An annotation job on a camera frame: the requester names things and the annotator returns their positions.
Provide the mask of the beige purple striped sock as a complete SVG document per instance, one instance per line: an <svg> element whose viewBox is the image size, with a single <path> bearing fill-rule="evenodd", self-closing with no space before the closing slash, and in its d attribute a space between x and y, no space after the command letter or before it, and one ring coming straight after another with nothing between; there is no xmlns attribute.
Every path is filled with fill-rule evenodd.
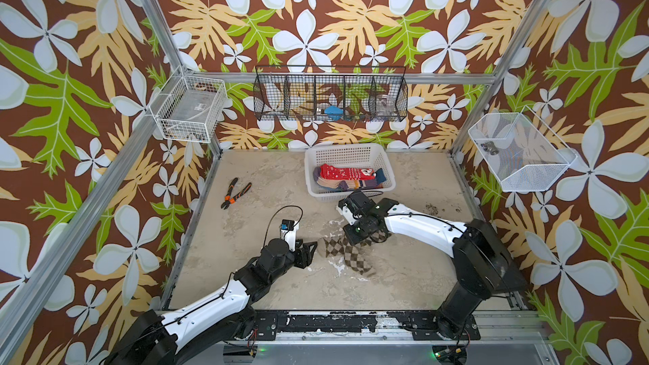
<svg viewBox="0 0 649 365"><path fill-rule="evenodd" d="M319 187L334 192L353 191L357 189L382 189L387 181L383 169L379 169L373 179L369 180L333 180L321 177L319 167L313 172L313 178Z"/></svg>

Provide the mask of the beige brown argyle sock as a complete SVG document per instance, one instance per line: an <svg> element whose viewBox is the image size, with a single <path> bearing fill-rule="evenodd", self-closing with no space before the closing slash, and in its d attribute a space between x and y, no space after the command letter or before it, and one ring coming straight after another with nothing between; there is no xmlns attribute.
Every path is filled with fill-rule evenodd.
<svg viewBox="0 0 649 365"><path fill-rule="evenodd" d="M355 247L351 245L346 236L324 238L323 242L324 257L341 255L345 260L350 260L356 251Z"/></svg>

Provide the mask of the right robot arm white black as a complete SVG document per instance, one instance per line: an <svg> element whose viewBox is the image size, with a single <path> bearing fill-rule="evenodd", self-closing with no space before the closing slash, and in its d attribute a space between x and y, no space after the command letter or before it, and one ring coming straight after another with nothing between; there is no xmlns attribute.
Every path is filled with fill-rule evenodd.
<svg viewBox="0 0 649 365"><path fill-rule="evenodd" d="M441 337L458 338L481 302L499 293L527 288L518 265L486 221L446 221L393 199L375 202L361 191L339 201L337 211L347 221L343 230L352 245L378 233L397 234L437 248L451 258L456 284L434 316L433 331Z"/></svg>

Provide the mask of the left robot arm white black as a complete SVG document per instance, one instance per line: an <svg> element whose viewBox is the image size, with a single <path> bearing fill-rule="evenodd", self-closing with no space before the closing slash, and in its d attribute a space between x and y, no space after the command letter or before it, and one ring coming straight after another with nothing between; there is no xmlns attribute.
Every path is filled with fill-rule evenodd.
<svg viewBox="0 0 649 365"><path fill-rule="evenodd" d="M104 363L184 364L218 342L245 338L254 329L253 304L291 268L309 267L317 246L301 239L294 246L270 240L216 292L175 311L142 314Z"/></svg>

